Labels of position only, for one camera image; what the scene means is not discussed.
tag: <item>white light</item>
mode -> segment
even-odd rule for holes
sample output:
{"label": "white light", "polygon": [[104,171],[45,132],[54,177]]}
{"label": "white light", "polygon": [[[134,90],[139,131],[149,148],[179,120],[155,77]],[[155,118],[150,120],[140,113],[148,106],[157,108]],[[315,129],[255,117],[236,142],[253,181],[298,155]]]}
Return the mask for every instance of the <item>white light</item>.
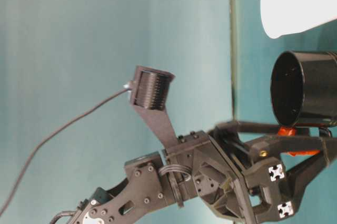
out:
{"label": "white light", "polygon": [[337,19],[337,0],[261,0],[262,25],[270,38],[294,34]]}

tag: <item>black cylinder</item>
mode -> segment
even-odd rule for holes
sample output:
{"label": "black cylinder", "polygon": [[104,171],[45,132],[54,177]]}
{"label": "black cylinder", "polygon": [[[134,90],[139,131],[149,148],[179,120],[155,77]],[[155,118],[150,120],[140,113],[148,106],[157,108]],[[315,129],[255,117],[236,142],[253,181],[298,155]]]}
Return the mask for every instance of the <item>black cylinder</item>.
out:
{"label": "black cylinder", "polygon": [[136,105],[149,110],[163,110],[172,79],[172,74],[142,71]]}
{"label": "black cylinder", "polygon": [[337,54],[284,52],[271,78],[271,101],[285,127],[337,125]]}

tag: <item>small black cylinder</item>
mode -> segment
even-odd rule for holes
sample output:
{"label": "small black cylinder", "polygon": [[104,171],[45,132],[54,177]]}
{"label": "small black cylinder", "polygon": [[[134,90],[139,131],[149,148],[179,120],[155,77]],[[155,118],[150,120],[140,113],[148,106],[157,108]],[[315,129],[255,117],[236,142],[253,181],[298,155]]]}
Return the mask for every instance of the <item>small black cylinder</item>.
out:
{"label": "small black cylinder", "polygon": [[337,54],[282,53],[273,68],[271,101],[283,126],[336,126]]}

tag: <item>hex nut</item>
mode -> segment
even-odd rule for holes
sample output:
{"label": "hex nut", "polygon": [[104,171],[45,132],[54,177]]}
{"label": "hex nut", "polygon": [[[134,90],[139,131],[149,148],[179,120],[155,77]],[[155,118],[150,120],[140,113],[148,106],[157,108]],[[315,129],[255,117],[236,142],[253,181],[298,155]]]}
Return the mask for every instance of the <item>hex nut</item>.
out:
{"label": "hex nut", "polygon": [[260,157],[266,157],[268,155],[268,152],[265,150],[261,150]]}

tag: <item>teal wall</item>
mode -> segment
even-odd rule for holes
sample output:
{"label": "teal wall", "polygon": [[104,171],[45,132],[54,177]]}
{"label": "teal wall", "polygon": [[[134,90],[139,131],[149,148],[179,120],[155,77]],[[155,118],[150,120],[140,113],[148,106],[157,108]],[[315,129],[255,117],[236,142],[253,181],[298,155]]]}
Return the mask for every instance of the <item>teal wall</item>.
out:
{"label": "teal wall", "polygon": [[[241,120],[275,123],[269,88],[276,58],[285,50],[336,51],[337,22],[270,39],[262,27],[260,0],[233,0],[233,24],[235,116]],[[288,168],[299,161],[289,156],[284,158]],[[284,223],[335,223],[336,180],[337,164],[333,164],[308,186],[300,212]]]}
{"label": "teal wall", "polygon": [[[231,118],[229,0],[0,0],[0,202],[34,146],[121,89],[135,65],[177,78],[167,102],[177,134]],[[44,146],[0,223],[48,223],[124,162],[159,144],[126,97]],[[224,223],[199,199],[139,223]]]}

